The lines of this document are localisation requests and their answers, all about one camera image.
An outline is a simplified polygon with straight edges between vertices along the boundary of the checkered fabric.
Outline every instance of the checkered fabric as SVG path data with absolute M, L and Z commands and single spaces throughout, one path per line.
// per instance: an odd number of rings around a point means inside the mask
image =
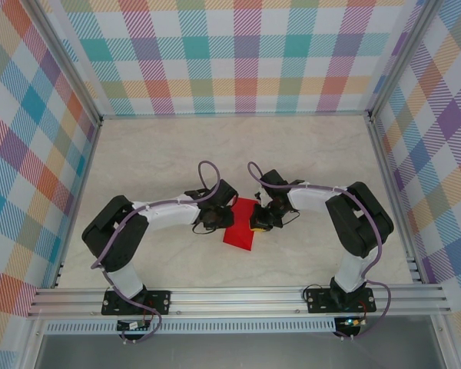
M 461 0 L 446 0 L 377 122 L 431 282 L 461 340 Z
M 75 64 L 93 97 L 101 106 L 104 96 L 116 115 L 363 111 L 373 73 L 381 56 L 391 53 L 385 46 L 407 3 L 41 2 L 75 60 L 85 55 L 88 68 Z M 50 3 L 58 2 L 64 17 L 51 10 Z M 67 38 L 67 28 L 75 36 Z
M 55 272 L 95 125 L 18 0 L 0 0 L 0 368 Z
M 415 25 L 415 22 L 418 19 L 418 16 L 420 15 L 420 12 L 422 11 L 422 8 L 425 5 L 425 3 L 426 3 L 426 0 L 416 1 L 416 5 L 413 8 L 412 13 L 410 14 L 410 17 L 408 18 L 408 22 L 406 23 L 405 28 L 403 29 L 403 32 L 401 32 L 401 36 L 400 38 L 398 38 L 398 42 L 396 43 L 396 46 L 391 52 L 391 56 L 388 59 L 386 66 L 384 67 L 383 74 L 379 78 L 379 81 L 377 82 L 377 85 L 374 88 L 374 92 L 372 96 L 370 97 L 366 110 L 372 109 L 374 102 L 377 99 L 377 96 L 379 96 L 379 91 L 383 87 L 387 76 L 390 75 L 391 71 L 393 70 L 393 67 L 396 64 L 396 61 L 398 60 L 398 56 L 403 46 L 405 45 L 406 40 L 408 39 L 408 34 L 411 32 L 413 26 Z

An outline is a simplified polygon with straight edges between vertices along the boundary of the black mounting plate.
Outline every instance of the black mounting plate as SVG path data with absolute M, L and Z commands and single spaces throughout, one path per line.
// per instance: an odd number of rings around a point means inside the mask
M 169 314 L 170 291 L 146 291 L 144 305 L 157 310 L 161 315 Z M 129 304 L 114 291 L 106 291 L 101 315 L 143 315 L 144 309 Z
M 359 301 L 362 301 L 366 305 L 367 313 L 373 313 L 377 310 L 374 294 L 371 288 L 363 288 L 358 298 L 344 309 L 339 309 L 337 304 L 332 300 L 329 288 L 308 288 L 304 293 L 304 297 L 307 301 L 307 311 L 310 314 L 363 313 L 364 308 Z

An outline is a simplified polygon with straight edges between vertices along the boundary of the robotic arm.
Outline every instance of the robotic arm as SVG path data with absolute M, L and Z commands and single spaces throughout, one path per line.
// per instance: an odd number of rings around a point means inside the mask
M 357 217 L 359 206 L 346 194 L 336 191 L 305 188 L 303 181 L 288 184 L 276 170 L 260 178 L 265 184 L 286 185 L 288 188 L 261 186 L 256 194 L 260 204 L 254 205 L 250 227 L 254 231 L 270 231 L 283 227 L 282 218 L 289 212 L 302 210 L 328 213 L 337 231 L 341 244 L 347 251 L 341 261 L 340 270 L 330 282 L 330 293 L 326 299 L 334 302 L 341 311 L 359 300 L 365 285 L 365 274 L 376 259 L 378 246 L 375 232 L 365 215 Z M 376 200 L 369 188 L 361 182 L 341 188 L 357 198 L 368 210 L 384 243 L 394 230 L 393 222 Z
M 113 285 L 128 299 L 143 300 L 144 285 L 138 278 L 131 259 L 146 231 L 156 231 L 177 224 L 202 224 L 208 231 L 228 228 L 234 224 L 234 214 L 228 203 L 237 192 L 223 179 L 214 188 L 186 191 L 169 201 L 147 203 L 129 201 L 119 195 L 111 199 L 82 233 L 82 240 L 91 253 L 100 258 L 107 243 L 120 223 L 135 209 L 140 209 L 119 231 L 108 253 L 100 260 L 101 266 Z

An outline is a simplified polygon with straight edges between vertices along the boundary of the purple cable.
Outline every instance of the purple cable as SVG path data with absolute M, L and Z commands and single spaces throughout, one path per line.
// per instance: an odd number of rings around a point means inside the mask
M 207 196 L 204 196 L 202 198 L 199 198 L 197 200 L 181 200 L 181 201 L 178 201 L 178 200 L 174 200 L 174 199 L 171 199 L 171 200 L 162 200 L 162 201 L 156 201 L 156 202 L 153 202 L 151 204 L 148 204 L 148 205 L 144 205 L 144 206 L 140 206 L 139 208 L 136 208 L 135 210 L 133 210 L 132 212 L 130 212 L 126 217 L 123 218 L 123 220 L 121 221 L 121 223 L 118 225 L 118 227 L 116 228 L 116 230 L 114 230 L 114 233 L 113 235 L 111 236 L 111 238 L 109 239 L 108 243 L 106 244 L 106 246 L 104 247 L 104 250 L 101 252 L 101 254 L 99 255 L 99 258 L 96 259 L 96 261 L 94 262 L 93 265 L 91 265 L 91 269 L 95 269 L 95 268 L 99 268 L 99 266 L 101 265 L 101 261 L 104 260 L 104 258 L 106 257 L 106 254 L 109 252 L 109 250 L 111 249 L 111 246 L 113 245 L 114 243 L 114 240 L 116 239 L 116 237 L 119 235 L 119 233 L 123 230 L 124 226 L 127 224 L 127 222 L 132 218 L 134 217 L 136 214 L 138 214 L 140 211 L 143 211 L 145 210 L 146 208 L 155 208 L 157 206 L 161 206 L 161 205 L 166 205 L 166 204 L 198 204 L 199 202 L 203 202 L 203 201 L 206 201 L 208 200 L 209 198 L 211 198 L 218 190 L 218 186 L 220 184 L 220 181 L 221 181 L 221 173 L 219 172 L 217 166 L 215 166 L 214 163 L 212 163 L 211 161 L 208 161 L 208 160 L 203 160 L 203 161 L 200 161 L 200 163 L 198 163 L 198 174 L 200 175 L 200 179 L 204 185 L 204 187 L 206 188 L 207 186 L 205 185 L 205 182 L 203 181 L 203 177 L 201 176 L 201 165 L 202 164 L 208 164 L 210 165 L 213 169 L 215 169 L 215 173 L 217 174 L 217 184 L 215 185 L 214 189 L 211 191 L 210 194 L 208 194 Z
M 142 338 L 136 340 L 136 341 L 132 341 L 132 340 L 128 340 L 125 336 L 124 336 L 124 331 L 121 332 L 121 337 L 125 340 L 125 342 L 129 342 L 131 344 L 135 344 L 135 343 L 140 343 L 140 342 L 143 342 L 145 340 L 147 340 L 148 338 L 152 337 L 156 331 L 159 330 L 159 328 L 161 327 L 162 325 L 162 316 L 161 316 L 161 313 L 159 313 L 157 310 L 153 309 L 152 307 L 148 307 L 146 305 L 143 305 L 143 304 L 139 304 L 138 302 L 136 301 L 133 301 L 133 300 L 130 300 L 129 298 L 127 298 L 126 296 L 124 296 L 120 290 L 118 290 L 114 284 L 113 284 L 113 281 L 109 278 L 108 276 L 108 273 L 106 271 L 102 271 L 102 274 L 104 275 L 104 277 L 106 278 L 106 280 L 109 282 L 109 284 L 111 286 L 113 286 L 113 291 L 116 292 L 116 294 L 122 298 L 123 300 L 125 300 L 126 302 L 128 302 L 129 304 L 132 304 L 134 306 L 136 306 L 137 308 L 141 308 L 141 309 L 144 309 L 146 311 L 150 311 L 153 315 L 157 315 L 157 318 L 158 318 L 158 322 L 157 322 L 157 325 L 155 326 L 155 328 L 150 331 L 149 333 L 145 334 Z
M 269 188 L 311 188 L 311 189 L 314 189 L 314 190 L 321 190 L 321 191 L 334 191 L 334 192 L 339 192 L 341 194 L 344 194 L 346 196 L 348 196 L 350 199 L 352 199 L 353 202 L 355 202 L 355 204 L 360 208 L 360 210 L 363 212 L 363 214 L 366 216 L 366 219 L 368 220 L 370 226 L 372 227 L 373 231 L 374 231 L 374 234 L 376 235 L 376 242 L 377 242 L 377 256 L 376 258 L 373 260 L 372 263 L 370 263 L 367 268 L 363 271 L 363 273 L 360 275 L 362 278 L 365 278 L 366 277 L 366 274 L 367 272 L 374 266 L 377 264 L 377 262 L 381 259 L 381 255 L 383 253 L 383 241 L 382 241 L 382 238 L 381 238 L 381 234 L 379 233 L 379 229 L 377 229 L 377 226 L 376 226 L 376 222 L 373 220 L 372 216 L 369 214 L 369 212 L 367 211 L 367 209 L 365 208 L 365 206 L 363 206 L 363 204 L 360 202 L 360 200 L 358 198 L 356 198 L 353 194 L 349 193 L 348 191 L 345 191 L 343 190 L 342 188 L 334 188 L 334 187 L 328 187 L 328 186 L 318 186 L 316 184 L 283 184 L 283 185 L 276 185 L 276 184 L 268 184 L 267 182 L 265 181 L 261 181 L 252 171 L 251 167 L 254 166 L 260 173 L 261 177 L 263 177 L 263 172 L 261 171 L 260 167 L 258 167 L 258 165 L 254 162 L 254 161 L 250 161 L 249 163 L 247 163 L 247 170 L 249 171 L 251 177 L 253 177 L 260 185 L 264 186 L 264 187 L 269 187 Z M 377 323 L 374 325 L 374 327 L 376 327 L 383 319 L 384 317 L 386 317 L 386 314 L 391 306 L 391 290 L 390 288 L 384 284 L 384 283 L 381 283 L 381 282 L 375 282 L 375 281 L 370 281 L 370 280 L 366 280 L 367 283 L 369 284 L 376 284 L 376 285 L 379 285 L 379 286 L 383 286 L 384 288 L 386 288 L 386 291 L 387 291 L 387 303 L 386 303 L 386 308 L 384 309 L 383 313 L 380 315 Z M 365 336 L 368 332 L 370 332 L 371 330 L 373 329 L 373 327 L 371 329 L 369 329 L 368 331 L 365 331 L 363 333 L 360 333 L 357 335 L 357 337 L 360 337 L 360 336 Z
M 118 227 L 114 230 L 114 233 L 113 235 L 111 236 L 111 238 L 109 238 L 109 241 L 108 243 L 106 244 L 106 246 L 104 247 L 103 251 L 101 252 L 101 254 L 99 255 L 99 258 L 96 259 L 96 261 L 94 262 L 93 265 L 91 265 L 91 269 L 95 269 L 95 268 L 99 268 L 101 266 L 101 262 L 104 260 L 104 258 L 106 257 L 106 255 L 108 254 L 109 250 L 111 249 L 113 243 L 114 243 L 114 240 L 116 239 L 116 237 L 119 235 L 119 233 L 123 230 L 124 226 L 127 224 L 127 222 L 133 218 L 136 214 L 138 214 L 140 211 L 143 211 L 147 208 L 155 208 L 157 206 L 161 206 L 161 205 L 166 205 L 166 204 L 198 204 L 200 202 L 203 202 L 203 201 L 206 201 L 208 200 L 209 198 L 211 198 L 212 196 L 214 196 L 214 194 L 217 192 L 218 190 L 218 186 L 220 185 L 221 183 L 221 173 L 219 172 L 217 166 L 212 163 L 211 161 L 208 161 L 208 160 L 203 160 L 203 161 L 200 161 L 198 163 L 198 175 L 200 176 L 200 179 L 201 179 L 201 183 L 203 184 L 203 186 L 205 188 L 207 188 L 204 180 L 203 180 L 203 176 L 201 175 L 201 165 L 203 164 L 208 164 L 210 165 L 214 170 L 215 170 L 215 173 L 217 175 L 217 183 L 216 185 L 214 186 L 214 189 L 206 196 L 203 196 L 202 198 L 198 198 L 197 200 L 174 200 L 174 199 L 171 199 L 171 200 L 162 200 L 162 201 L 156 201 L 156 202 L 153 202 L 151 204 L 148 204 L 148 205 L 144 205 L 144 206 L 140 206 L 139 208 L 136 208 L 134 209 L 133 211 L 131 211 L 130 213 L 128 213 L 128 215 L 126 217 L 123 218 L 123 220 L 121 221 L 121 223 L 118 225 Z M 137 308 L 142 308 L 142 309 L 145 309 L 146 311 L 150 311 L 151 313 L 155 314 L 158 316 L 158 324 L 155 326 L 155 328 L 150 331 L 149 333 L 147 333 L 146 335 L 144 335 L 142 338 L 140 338 L 139 340 L 137 340 L 136 342 L 143 342 L 145 340 L 147 340 L 148 338 L 152 337 L 154 335 L 154 333 L 161 327 L 162 325 L 162 316 L 161 314 L 151 308 L 151 307 L 148 307 L 148 306 L 145 306 L 143 304 L 139 304 L 138 302 L 135 302 L 135 301 L 132 301 L 130 300 L 129 298 L 127 298 L 126 296 L 124 296 L 121 291 L 119 291 L 113 284 L 113 281 L 109 278 L 108 276 L 108 273 L 106 271 L 102 271 L 102 274 L 104 275 L 104 277 L 106 278 L 106 280 L 108 281 L 108 283 L 113 286 L 113 291 L 116 292 L 116 294 L 122 298 L 123 300 L 125 300 L 126 302 L 128 302 L 129 304 L 132 304 L 134 306 L 136 306 Z M 121 336 L 123 337 L 123 339 L 125 339 L 127 342 L 130 342 L 132 344 L 135 344 L 136 342 L 134 341 L 129 341 L 127 340 L 127 338 L 124 336 L 124 332 L 121 333 Z

